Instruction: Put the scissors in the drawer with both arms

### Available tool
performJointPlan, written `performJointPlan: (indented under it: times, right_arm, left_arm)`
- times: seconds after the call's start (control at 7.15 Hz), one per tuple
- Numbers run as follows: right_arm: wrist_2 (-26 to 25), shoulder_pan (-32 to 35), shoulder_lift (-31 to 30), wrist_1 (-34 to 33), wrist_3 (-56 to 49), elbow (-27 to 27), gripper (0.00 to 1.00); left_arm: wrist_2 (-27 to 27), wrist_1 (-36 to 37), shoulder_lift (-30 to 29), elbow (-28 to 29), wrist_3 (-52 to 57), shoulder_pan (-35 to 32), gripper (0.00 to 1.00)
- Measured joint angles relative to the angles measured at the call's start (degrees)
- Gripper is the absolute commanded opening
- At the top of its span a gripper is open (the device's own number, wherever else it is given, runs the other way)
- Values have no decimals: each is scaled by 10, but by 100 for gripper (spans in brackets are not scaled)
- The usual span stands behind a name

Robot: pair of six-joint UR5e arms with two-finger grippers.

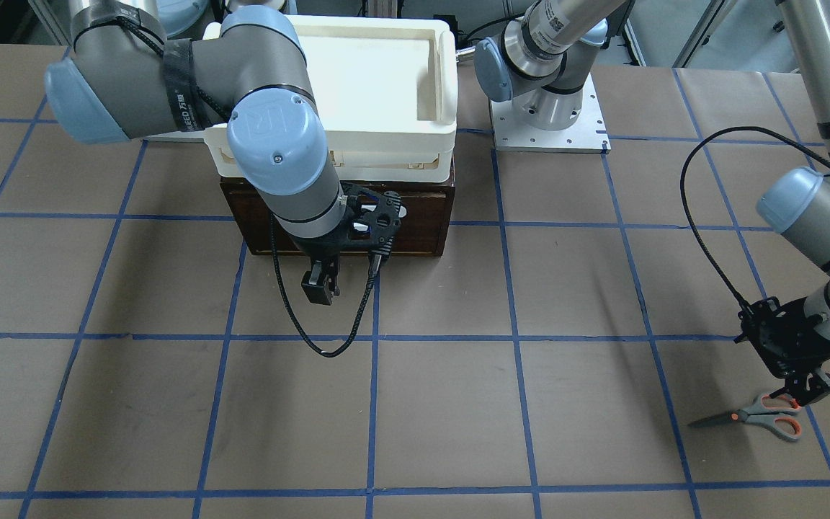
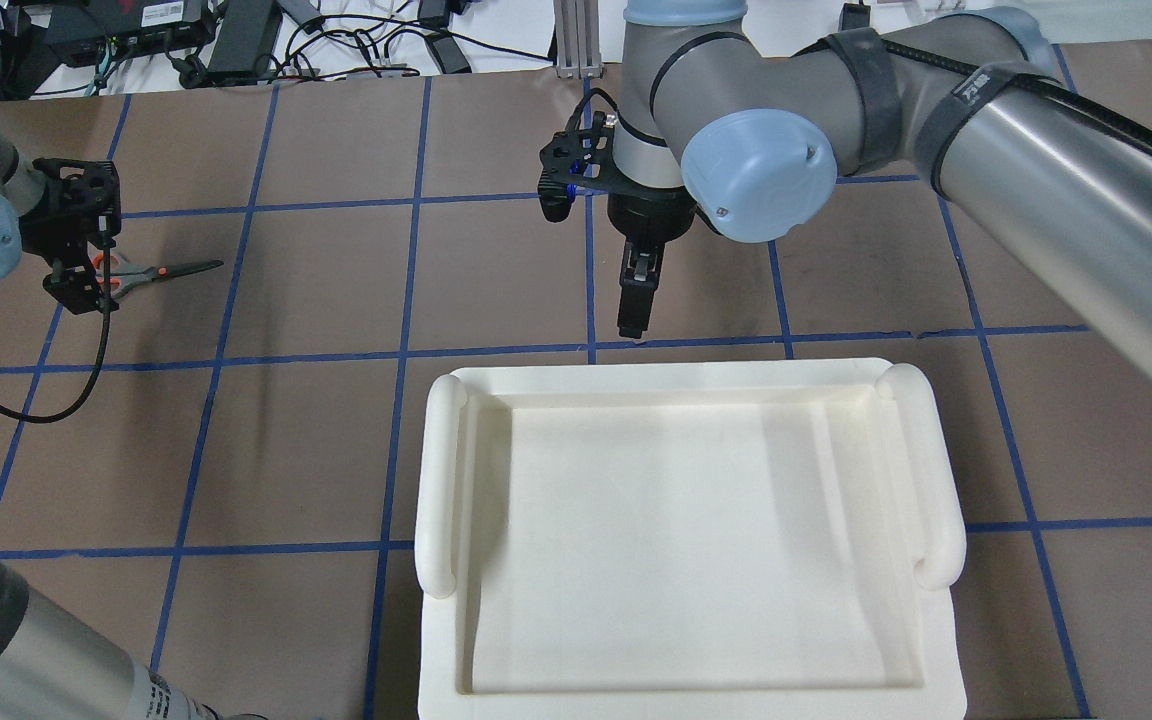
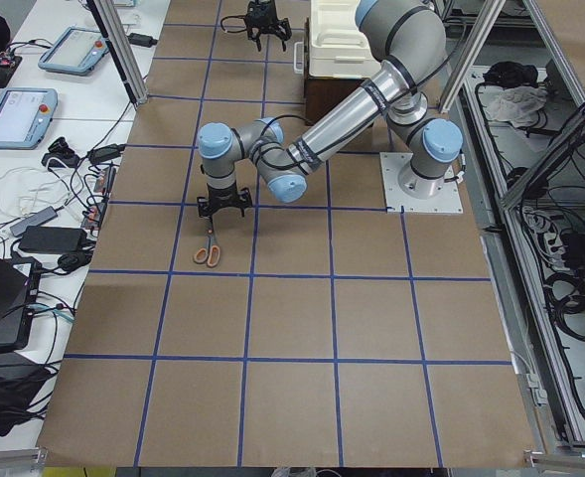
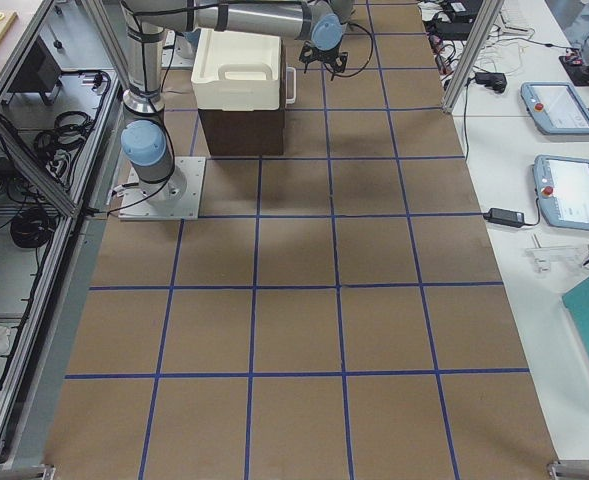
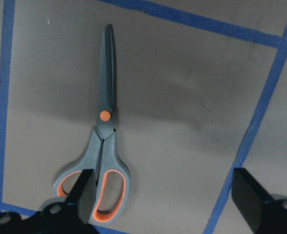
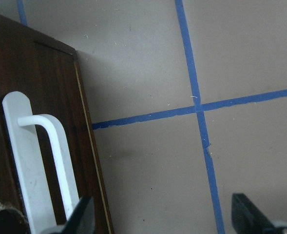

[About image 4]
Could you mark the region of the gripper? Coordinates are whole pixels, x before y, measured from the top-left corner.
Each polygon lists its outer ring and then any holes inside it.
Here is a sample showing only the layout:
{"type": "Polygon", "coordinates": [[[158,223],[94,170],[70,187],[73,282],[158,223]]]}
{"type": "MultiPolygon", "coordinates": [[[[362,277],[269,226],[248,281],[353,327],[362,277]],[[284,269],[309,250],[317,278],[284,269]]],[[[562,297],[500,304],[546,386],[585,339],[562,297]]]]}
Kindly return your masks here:
{"type": "Polygon", "coordinates": [[[305,66],[319,62],[330,70],[344,70],[347,65],[347,53],[341,52],[340,48],[341,44],[338,43],[329,50],[322,50],[311,42],[305,42],[299,54],[299,61],[305,66]]]}

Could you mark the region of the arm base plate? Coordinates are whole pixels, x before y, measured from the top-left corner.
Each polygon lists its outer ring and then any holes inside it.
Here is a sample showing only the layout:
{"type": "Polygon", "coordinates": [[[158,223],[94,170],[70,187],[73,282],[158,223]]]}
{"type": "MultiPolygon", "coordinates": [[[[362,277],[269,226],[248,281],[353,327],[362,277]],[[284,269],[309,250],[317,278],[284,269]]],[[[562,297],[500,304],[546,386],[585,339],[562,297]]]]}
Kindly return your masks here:
{"type": "Polygon", "coordinates": [[[124,208],[117,211],[118,217],[132,221],[196,220],[205,166],[205,157],[178,156],[172,177],[156,194],[159,186],[139,184],[138,175],[131,167],[128,182],[134,182],[136,186],[125,190],[124,208]]]}
{"type": "Polygon", "coordinates": [[[163,47],[162,67],[164,69],[192,69],[195,61],[195,50],[190,44],[163,47]]]}

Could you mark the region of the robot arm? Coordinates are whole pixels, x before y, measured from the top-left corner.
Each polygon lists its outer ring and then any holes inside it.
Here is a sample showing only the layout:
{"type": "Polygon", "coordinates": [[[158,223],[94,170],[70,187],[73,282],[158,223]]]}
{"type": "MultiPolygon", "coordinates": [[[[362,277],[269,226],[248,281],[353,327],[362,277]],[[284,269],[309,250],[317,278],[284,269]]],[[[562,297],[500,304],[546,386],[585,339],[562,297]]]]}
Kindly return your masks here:
{"type": "Polygon", "coordinates": [[[200,33],[192,82],[214,157],[284,151],[286,64],[282,42],[300,40],[304,65],[345,70],[340,45],[350,1],[124,1],[128,35],[126,126],[121,148],[138,180],[123,219],[190,218],[198,211],[204,163],[175,153],[164,122],[162,49],[169,31],[200,33]]]}
{"type": "Polygon", "coordinates": [[[200,38],[200,30],[191,32],[175,32],[175,51],[185,61],[193,61],[196,56],[200,38]]]}

